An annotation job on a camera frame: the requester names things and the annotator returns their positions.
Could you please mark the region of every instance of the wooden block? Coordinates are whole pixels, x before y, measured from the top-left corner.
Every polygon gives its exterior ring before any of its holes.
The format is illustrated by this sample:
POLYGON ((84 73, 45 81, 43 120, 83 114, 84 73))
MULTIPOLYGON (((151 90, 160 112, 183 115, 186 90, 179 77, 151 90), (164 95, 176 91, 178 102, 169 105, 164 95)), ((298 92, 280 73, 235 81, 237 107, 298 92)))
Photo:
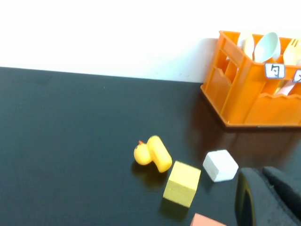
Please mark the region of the wooden block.
POLYGON ((175 161, 163 198, 189 208, 197 191, 200 175, 201 170, 175 161))
POLYGON ((232 180, 238 170, 237 163, 227 150, 209 152, 203 167, 213 182, 232 180))
POLYGON ((192 219, 190 226, 226 226, 226 225, 196 213, 192 219))

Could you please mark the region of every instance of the white wall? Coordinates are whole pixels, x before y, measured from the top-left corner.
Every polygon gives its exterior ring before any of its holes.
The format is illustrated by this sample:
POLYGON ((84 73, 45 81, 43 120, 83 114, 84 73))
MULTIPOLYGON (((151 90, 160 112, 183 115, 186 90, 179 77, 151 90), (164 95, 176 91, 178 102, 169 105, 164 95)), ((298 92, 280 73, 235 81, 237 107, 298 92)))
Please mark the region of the white wall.
POLYGON ((243 2, 2 0, 0 66, 201 82, 219 30, 301 37, 296 1, 243 2))

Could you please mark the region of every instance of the toy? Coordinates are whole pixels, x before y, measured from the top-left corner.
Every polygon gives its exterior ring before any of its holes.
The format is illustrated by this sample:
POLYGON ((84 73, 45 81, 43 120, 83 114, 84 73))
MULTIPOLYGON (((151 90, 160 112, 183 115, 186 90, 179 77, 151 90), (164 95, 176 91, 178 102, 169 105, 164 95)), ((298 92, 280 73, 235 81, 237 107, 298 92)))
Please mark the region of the toy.
POLYGON ((158 136, 152 136, 147 141, 151 159, 160 173, 167 171, 173 164, 172 158, 158 136))
POLYGON ((139 145, 134 149, 134 158, 140 165, 154 161, 160 173, 167 171, 173 164, 170 154, 158 136, 150 137, 146 144, 139 141, 139 145))
POLYGON ((163 198, 190 207, 198 188, 201 170, 175 161, 163 198))
POLYGON ((134 158, 140 165, 147 165, 152 161, 148 147, 142 141, 139 141, 139 145, 134 149, 134 158))
POLYGON ((209 152, 203 167, 213 182, 232 180, 238 170, 237 163, 227 150, 209 152))
POLYGON ((192 219, 190 226, 226 226, 226 225, 196 213, 192 219))

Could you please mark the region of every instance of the utensil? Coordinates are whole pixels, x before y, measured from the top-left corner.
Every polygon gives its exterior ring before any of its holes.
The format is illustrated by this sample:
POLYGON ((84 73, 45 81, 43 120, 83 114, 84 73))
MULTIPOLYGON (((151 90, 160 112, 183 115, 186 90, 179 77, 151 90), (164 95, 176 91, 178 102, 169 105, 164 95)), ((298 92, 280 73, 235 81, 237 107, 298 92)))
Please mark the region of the utensil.
POLYGON ((275 32, 264 35, 257 43, 254 50, 254 61, 263 63, 271 58, 278 60, 281 47, 280 39, 275 32))
MULTIPOLYGON (((301 64, 301 45, 300 40, 292 39, 283 53, 283 61, 286 65, 301 64)), ((285 82, 282 80, 274 94, 288 95, 294 87, 293 81, 285 82)))
POLYGON ((239 37, 238 37, 238 40, 237 40, 237 46, 241 50, 244 50, 245 42, 251 36, 252 36, 252 34, 250 34, 248 32, 241 32, 240 35, 239 35, 239 37))
POLYGON ((255 46, 255 42, 254 42, 253 35, 249 35, 245 40, 243 51, 252 60, 253 60, 254 46, 255 46))

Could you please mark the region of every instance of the orange utensil holder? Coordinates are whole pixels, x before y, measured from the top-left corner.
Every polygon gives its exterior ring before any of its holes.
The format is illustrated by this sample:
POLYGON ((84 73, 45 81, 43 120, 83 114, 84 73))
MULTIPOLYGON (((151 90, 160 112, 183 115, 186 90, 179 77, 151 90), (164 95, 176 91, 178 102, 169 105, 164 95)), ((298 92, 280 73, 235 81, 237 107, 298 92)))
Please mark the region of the orange utensil holder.
MULTIPOLYGON (((265 63, 250 59, 236 43, 240 33, 220 31, 201 90, 228 127, 301 127, 301 83, 290 93, 274 95, 281 79, 268 79, 265 63)), ((257 44, 262 35, 254 34, 257 44)), ((281 55, 291 39, 280 38, 281 55)), ((299 66, 286 65, 284 80, 293 80, 299 66)))

